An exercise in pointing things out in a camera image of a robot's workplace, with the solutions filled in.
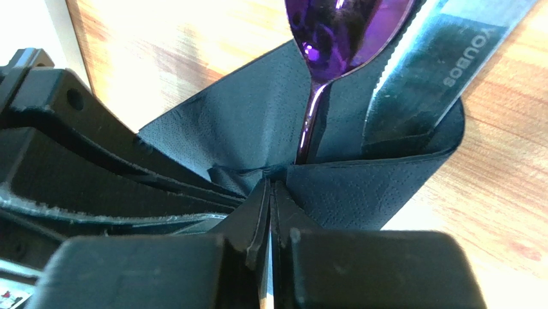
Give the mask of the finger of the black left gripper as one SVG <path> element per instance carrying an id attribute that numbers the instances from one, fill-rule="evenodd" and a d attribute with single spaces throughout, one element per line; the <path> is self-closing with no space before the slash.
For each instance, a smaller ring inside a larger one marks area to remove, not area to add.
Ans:
<path id="1" fill-rule="evenodd" d="M 65 235 L 194 234 L 227 217 L 235 200 L 138 183 L 20 128 L 1 131 L 1 208 Z"/>
<path id="2" fill-rule="evenodd" d="M 1 67 L 1 130 L 31 127 L 118 176 L 164 192 L 236 207 L 244 196 L 205 180 L 123 125 L 69 69 L 37 48 Z"/>

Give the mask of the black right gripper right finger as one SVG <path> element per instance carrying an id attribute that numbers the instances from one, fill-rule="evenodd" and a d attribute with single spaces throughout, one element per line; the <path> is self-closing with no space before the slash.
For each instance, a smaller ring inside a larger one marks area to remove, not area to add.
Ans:
<path id="1" fill-rule="evenodd" d="M 434 231 L 324 229 L 275 182 L 275 308 L 485 308 L 464 251 Z"/>

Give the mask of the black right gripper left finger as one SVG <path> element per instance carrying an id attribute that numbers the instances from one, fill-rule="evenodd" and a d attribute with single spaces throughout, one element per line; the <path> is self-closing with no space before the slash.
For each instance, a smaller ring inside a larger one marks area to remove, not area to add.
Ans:
<path id="1" fill-rule="evenodd" d="M 29 308 L 259 308 L 270 182 L 203 234 L 75 237 L 52 255 Z"/>

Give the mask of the black paper napkin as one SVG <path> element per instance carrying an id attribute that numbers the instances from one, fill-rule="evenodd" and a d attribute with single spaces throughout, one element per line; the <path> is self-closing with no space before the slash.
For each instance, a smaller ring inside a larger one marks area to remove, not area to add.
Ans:
<path id="1" fill-rule="evenodd" d="M 310 77 L 289 41 L 223 77 L 141 128 L 138 135 L 214 184 L 248 195 L 263 178 L 328 229 L 378 230 L 456 151 L 464 136 L 457 101 L 426 138 L 409 136 L 362 153 L 363 116 L 382 55 L 329 86 L 318 149 L 293 165 Z"/>

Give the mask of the purple metallic spoon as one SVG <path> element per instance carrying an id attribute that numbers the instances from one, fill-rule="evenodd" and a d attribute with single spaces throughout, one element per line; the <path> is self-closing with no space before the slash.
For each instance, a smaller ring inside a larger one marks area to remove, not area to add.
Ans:
<path id="1" fill-rule="evenodd" d="M 288 0 L 286 15 L 311 76 L 296 164 L 307 162 L 322 93 L 380 54 L 413 9 L 413 0 Z"/>

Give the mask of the silver table knife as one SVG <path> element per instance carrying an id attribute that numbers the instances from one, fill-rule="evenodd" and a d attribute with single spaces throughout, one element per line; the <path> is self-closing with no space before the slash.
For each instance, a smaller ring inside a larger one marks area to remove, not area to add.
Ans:
<path id="1" fill-rule="evenodd" d="M 393 158 L 422 148 L 533 6 L 530 0 L 427 1 L 372 93 L 363 155 Z"/>

